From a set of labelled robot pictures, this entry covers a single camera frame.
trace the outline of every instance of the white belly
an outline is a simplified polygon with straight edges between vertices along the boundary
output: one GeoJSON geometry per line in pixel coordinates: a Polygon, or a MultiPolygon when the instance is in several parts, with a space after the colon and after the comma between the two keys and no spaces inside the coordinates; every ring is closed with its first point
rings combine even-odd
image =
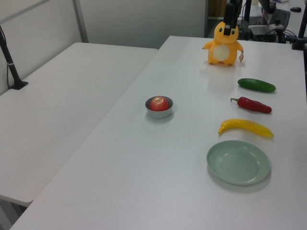
{"type": "Polygon", "coordinates": [[[213,54],[215,59],[224,61],[229,57],[230,50],[226,45],[219,45],[214,48],[213,54]]]}

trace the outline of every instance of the chili pepper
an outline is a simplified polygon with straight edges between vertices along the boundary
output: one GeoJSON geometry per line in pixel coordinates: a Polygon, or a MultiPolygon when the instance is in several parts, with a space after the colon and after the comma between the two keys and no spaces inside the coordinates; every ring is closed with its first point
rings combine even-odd
{"type": "Polygon", "coordinates": [[[232,128],[242,128],[265,138],[273,137],[273,133],[267,127],[262,126],[253,121],[239,119],[239,118],[225,120],[221,124],[221,128],[219,129],[218,133],[222,134],[224,131],[232,128]]]}
{"type": "Polygon", "coordinates": [[[242,78],[238,80],[238,84],[243,88],[261,92],[274,92],[276,90],[274,85],[252,78],[242,78]]]}
{"type": "Polygon", "coordinates": [[[230,100],[234,100],[236,102],[238,102],[238,105],[242,108],[251,110],[251,111],[256,111],[256,112],[262,112],[264,114],[269,114],[270,112],[272,112],[272,108],[262,104],[260,102],[251,100],[249,98],[246,97],[240,97],[239,99],[236,98],[230,98],[230,100]]]}

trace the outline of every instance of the red chili pepper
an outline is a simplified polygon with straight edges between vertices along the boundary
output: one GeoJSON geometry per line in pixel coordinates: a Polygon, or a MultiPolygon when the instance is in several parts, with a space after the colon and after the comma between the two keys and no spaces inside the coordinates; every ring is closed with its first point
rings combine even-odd
{"type": "Polygon", "coordinates": [[[264,114],[269,114],[270,112],[272,112],[271,107],[265,104],[262,104],[260,102],[253,101],[246,97],[240,97],[239,99],[230,98],[230,100],[236,101],[240,107],[251,110],[251,111],[262,112],[264,114]]]}

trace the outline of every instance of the tag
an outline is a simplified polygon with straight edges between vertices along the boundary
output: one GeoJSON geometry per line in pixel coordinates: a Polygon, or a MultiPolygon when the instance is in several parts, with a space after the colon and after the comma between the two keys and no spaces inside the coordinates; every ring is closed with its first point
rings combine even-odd
{"type": "Polygon", "coordinates": [[[242,62],[243,58],[244,58],[244,55],[243,55],[243,51],[242,51],[242,53],[239,56],[240,63],[242,62]]]}

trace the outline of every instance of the cucumber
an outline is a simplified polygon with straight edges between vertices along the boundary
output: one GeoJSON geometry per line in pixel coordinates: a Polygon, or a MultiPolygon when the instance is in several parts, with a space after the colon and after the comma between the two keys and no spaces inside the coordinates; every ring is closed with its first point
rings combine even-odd
{"type": "Polygon", "coordinates": [[[261,92],[274,92],[276,90],[276,87],[274,85],[262,80],[252,78],[242,78],[238,80],[238,84],[243,88],[261,92]]]}

